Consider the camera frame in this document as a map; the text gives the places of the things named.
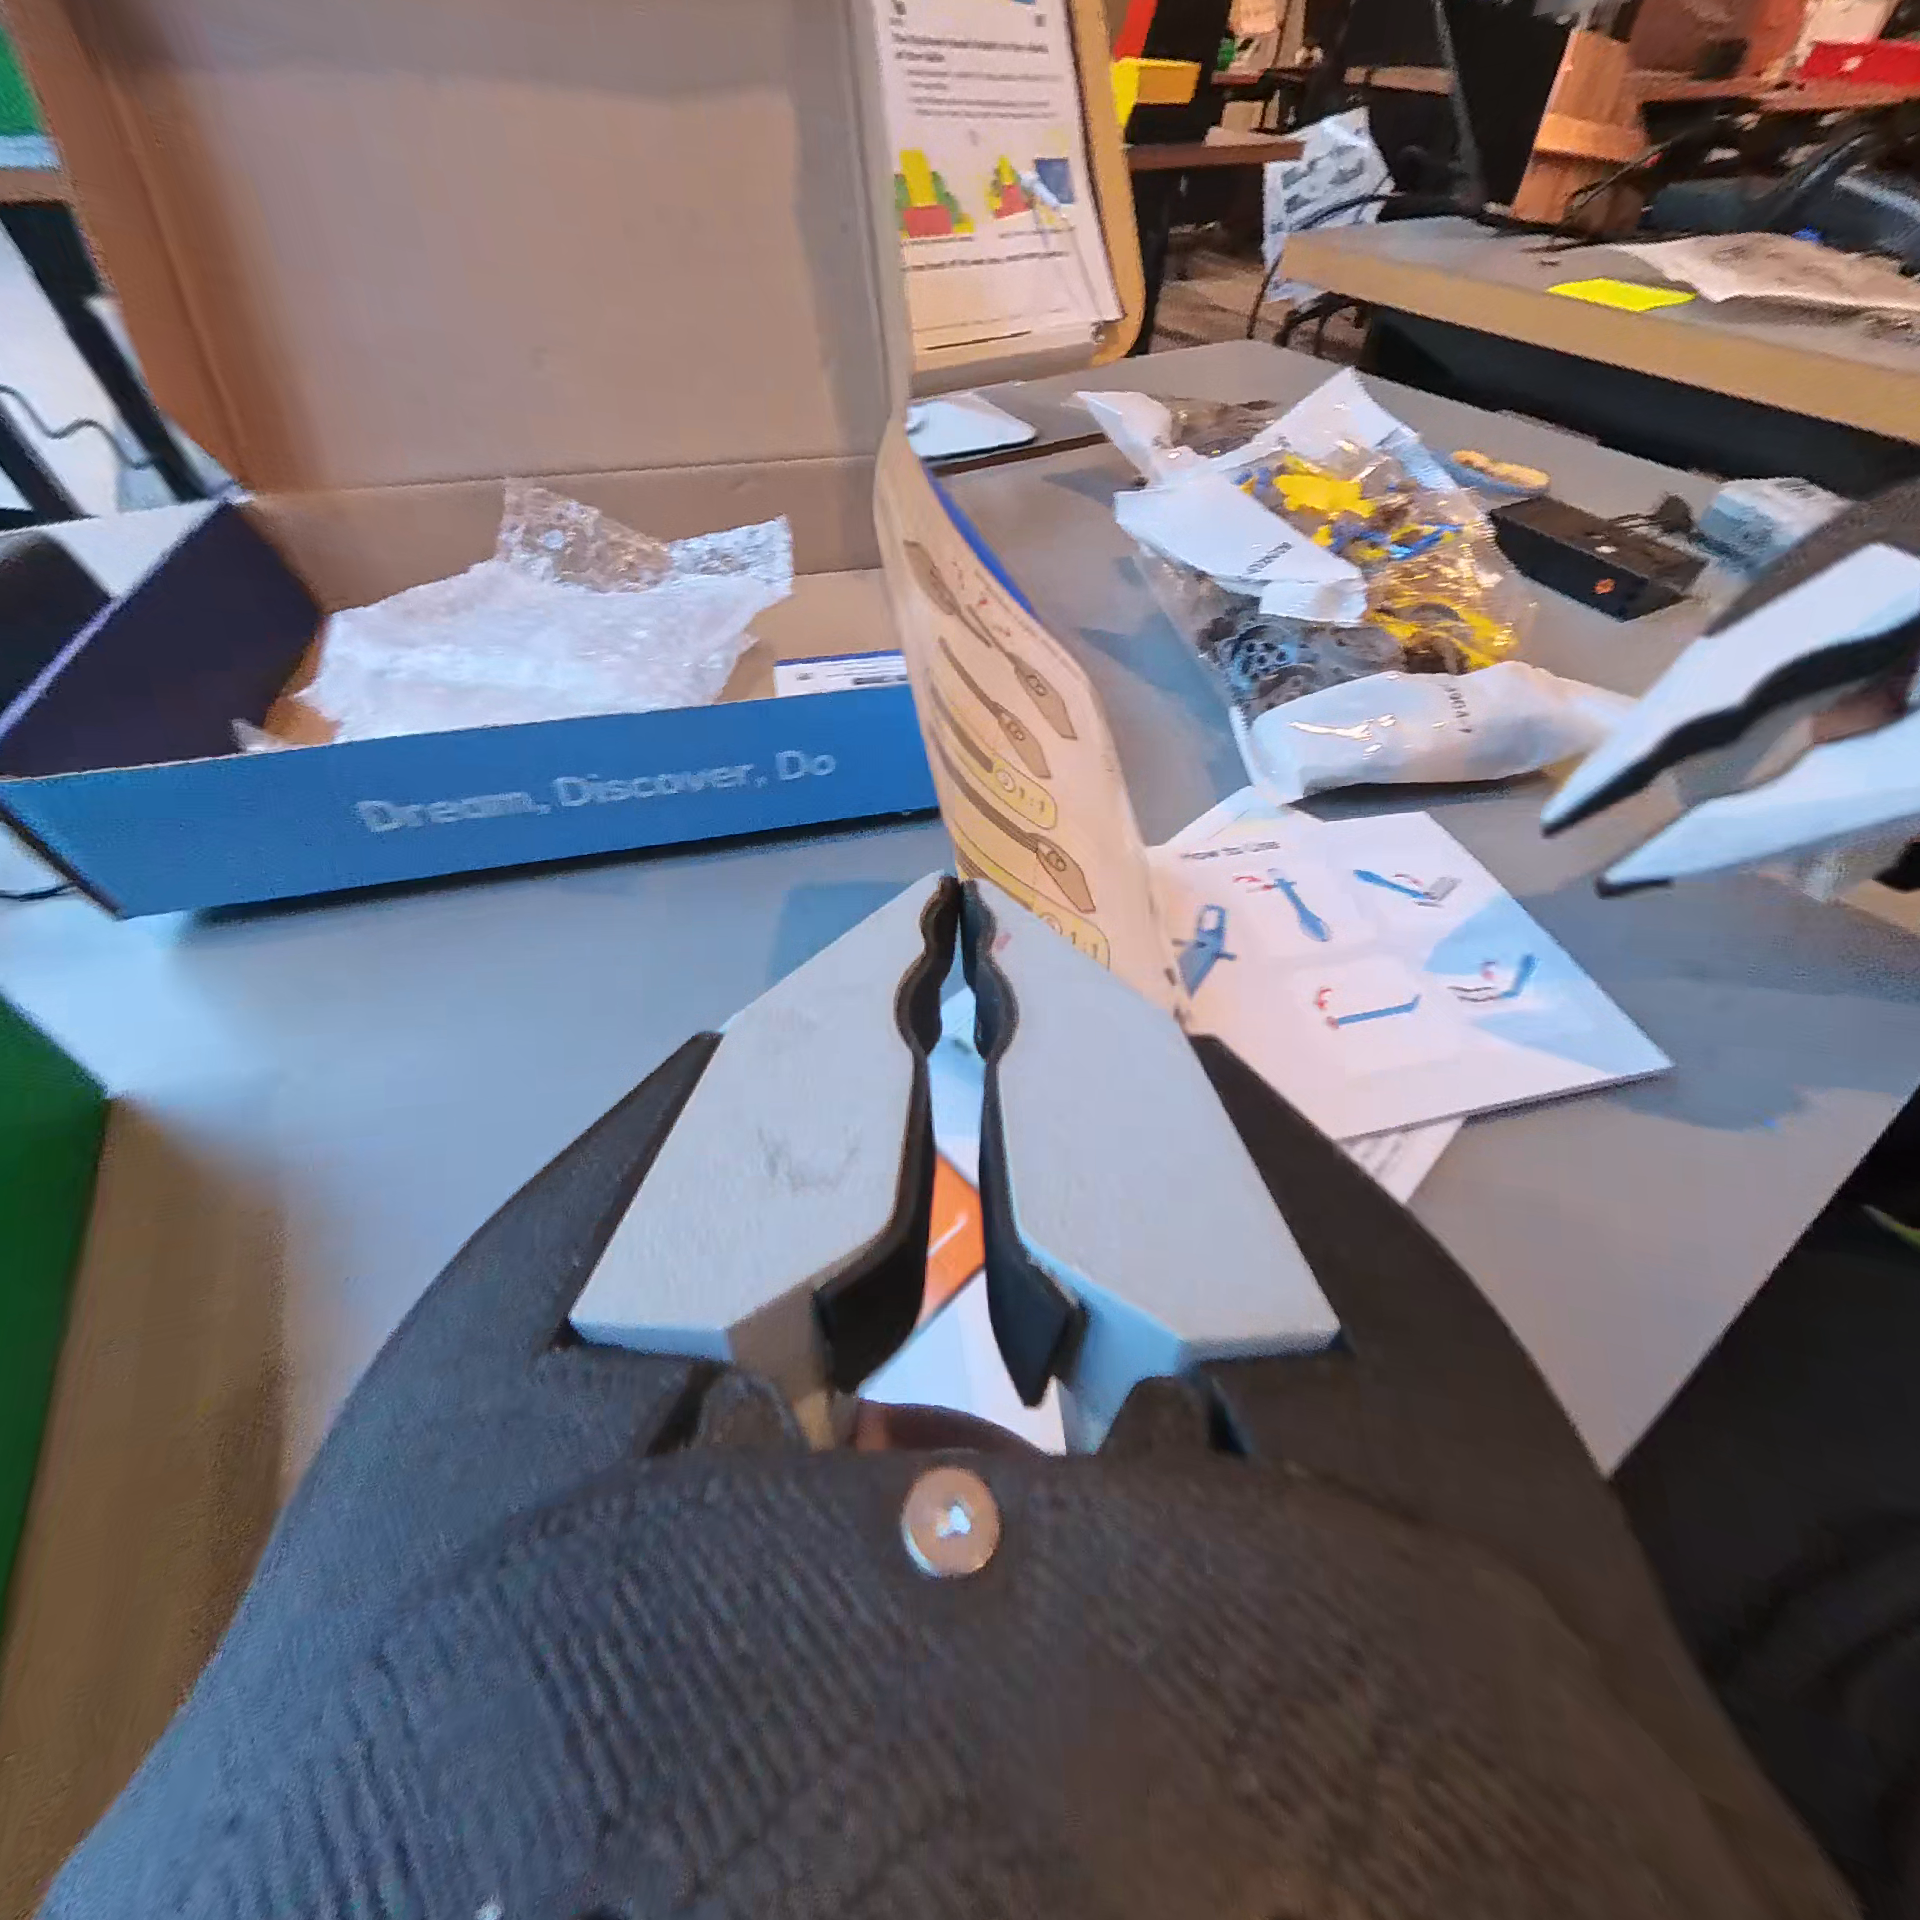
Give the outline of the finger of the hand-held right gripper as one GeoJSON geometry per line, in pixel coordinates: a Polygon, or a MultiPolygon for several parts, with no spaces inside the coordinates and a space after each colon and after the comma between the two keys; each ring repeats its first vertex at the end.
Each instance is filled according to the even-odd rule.
{"type": "Polygon", "coordinates": [[[1720,873],[1772,873],[1833,901],[1877,882],[1917,888],[1917,709],[1853,696],[1823,716],[1775,776],[1696,799],[1595,878],[1632,895],[1720,873]]]}
{"type": "Polygon", "coordinates": [[[1668,769],[1732,750],[1817,695],[1874,680],[1916,649],[1917,559],[1865,544],[1699,636],[1544,808],[1544,831],[1587,823],[1668,769]]]}

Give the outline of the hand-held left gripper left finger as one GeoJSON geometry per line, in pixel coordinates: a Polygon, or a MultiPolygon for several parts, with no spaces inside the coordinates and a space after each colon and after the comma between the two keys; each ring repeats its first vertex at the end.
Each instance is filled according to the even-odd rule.
{"type": "Polygon", "coordinates": [[[961,888],[933,873],[741,1010],[668,1122],[570,1322],[787,1393],[853,1393],[927,1287],[961,888]]]}

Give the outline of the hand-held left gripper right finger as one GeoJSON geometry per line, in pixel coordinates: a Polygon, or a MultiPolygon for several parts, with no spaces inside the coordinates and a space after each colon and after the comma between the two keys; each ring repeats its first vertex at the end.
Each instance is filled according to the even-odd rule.
{"type": "Polygon", "coordinates": [[[1147,1381],[1328,1353],[1332,1302],[1178,1020],[988,879],[963,888],[992,1330],[1093,1454],[1147,1381]]]}

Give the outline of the white instruction booklet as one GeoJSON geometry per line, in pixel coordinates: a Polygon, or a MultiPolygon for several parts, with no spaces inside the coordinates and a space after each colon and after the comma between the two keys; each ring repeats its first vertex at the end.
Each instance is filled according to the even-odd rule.
{"type": "MultiPolygon", "coordinates": [[[[1170,1013],[1173,976],[1145,852],[1099,702],[991,549],[893,433],[881,550],[963,888],[988,879],[1170,1013]]],[[[816,1444],[853,1393],[787,1393],[816,1444]]]]}

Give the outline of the clear bubble wrap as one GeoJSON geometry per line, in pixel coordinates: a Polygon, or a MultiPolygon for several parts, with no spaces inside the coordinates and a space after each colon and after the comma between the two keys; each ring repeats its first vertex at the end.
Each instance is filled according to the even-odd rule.
{"type": "Polygon", "coordinates": [[[752,623],[796,588],[789,517],[659,538],[551,487],[504,485],[495,549],[330,614],[242,753],[721,704],[752,623]]]}

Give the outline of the blue cardboard kit box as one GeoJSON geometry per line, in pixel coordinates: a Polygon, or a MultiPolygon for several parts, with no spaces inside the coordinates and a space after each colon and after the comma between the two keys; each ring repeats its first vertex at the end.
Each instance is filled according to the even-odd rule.
{"type": "Polygon", "coordinates": [[[159,407],[242,489],[4,709],[4,820],[122,920],[937,808],[906,686],[239,752],[322,617],[505,481],[787,519],[761,652],[898,647],[874,4],[4,4],[159,407]]]}

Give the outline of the black battery box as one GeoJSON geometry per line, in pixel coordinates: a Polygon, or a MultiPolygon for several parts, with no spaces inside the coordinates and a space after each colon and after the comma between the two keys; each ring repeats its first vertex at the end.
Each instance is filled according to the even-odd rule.
{"type": "Polygon", "coordinates": [[[1499,502],[1490,528],[1517,576],[1615,622],[1679,607],[1707,569],[1699,552],[1635,519],[1604,519],[1556,495],[1499,502]]]}

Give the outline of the white blue tool card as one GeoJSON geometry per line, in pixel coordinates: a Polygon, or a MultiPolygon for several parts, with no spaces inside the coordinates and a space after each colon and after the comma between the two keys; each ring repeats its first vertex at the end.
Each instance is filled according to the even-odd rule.
{"type": "Polygon", "coordinates": [[[1673,1065],[1431,813],[1290,807],[1152,847],[1189,1029],[1335,1140],[1673,1065]]]}

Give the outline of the clear bag of yellow parts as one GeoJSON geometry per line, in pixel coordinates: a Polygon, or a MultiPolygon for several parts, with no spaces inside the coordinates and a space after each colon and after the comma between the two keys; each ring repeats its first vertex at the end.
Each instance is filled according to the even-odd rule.
{"type": "Polygon", "coordinates": [[[1386,671],[1516,661],[1532,602],[1481,498],[1340,372],[1295,405],[1081,390],[1168,622],[1239,720],[1386,671]]]}

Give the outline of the wooden stand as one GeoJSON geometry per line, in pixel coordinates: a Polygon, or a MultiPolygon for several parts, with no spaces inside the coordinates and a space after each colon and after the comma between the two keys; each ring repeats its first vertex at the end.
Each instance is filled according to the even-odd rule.
{"type": "Polygon", "coordinates": [[[1632,229],[1645,201],[1642,100],[1627,44],[1577,30],[1554,71],[1512,214],[1584,233],[1632,229]]]}

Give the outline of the grey background table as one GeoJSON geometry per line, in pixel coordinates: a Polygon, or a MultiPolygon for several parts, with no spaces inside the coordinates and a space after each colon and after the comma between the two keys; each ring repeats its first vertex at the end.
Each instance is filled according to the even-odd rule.
{"type": "Polygon", "coordinates": [[[1626,260],[1572,265],[1460,218],[1314,229],[1288,239],[1284,268],[1404,318],[1916,444],[1916,335],[1873,314],[1801,318],[1703,298],[1597,304],[1556,286],[1626,281],[1626,260]]]}

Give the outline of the white printed cloth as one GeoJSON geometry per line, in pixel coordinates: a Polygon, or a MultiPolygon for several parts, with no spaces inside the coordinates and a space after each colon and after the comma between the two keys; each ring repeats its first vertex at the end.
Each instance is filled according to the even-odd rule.
{"type": "Polygon", "coordinates": [[[1264,166],[1261,305],[1299,304],[1317,294],[1309,284],[1290,278],[1284,254],[1295,234],[1369,224],[1395,189],[1368,104],[1332,111],[1300,127],[1295,138],[1295,157],[1264,166]]]}

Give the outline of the green bin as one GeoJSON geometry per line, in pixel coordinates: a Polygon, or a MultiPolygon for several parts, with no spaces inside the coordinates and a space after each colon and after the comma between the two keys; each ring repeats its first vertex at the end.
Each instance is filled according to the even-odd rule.
{"type": "Polygon", "coordinates": [[[3,1002],[3,1591],[28,1524],[42,1437],[109,1096],[3,1002]]]}

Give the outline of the printed sheet on board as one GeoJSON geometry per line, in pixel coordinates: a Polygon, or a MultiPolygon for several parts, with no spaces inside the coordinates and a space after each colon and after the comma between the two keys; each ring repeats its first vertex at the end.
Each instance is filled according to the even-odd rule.
{"type": "Polygon", "coordinates": [[[871,48],[919,375],[1121,353],[1144,270],[1098,4],[877,2],[871,48]]]}

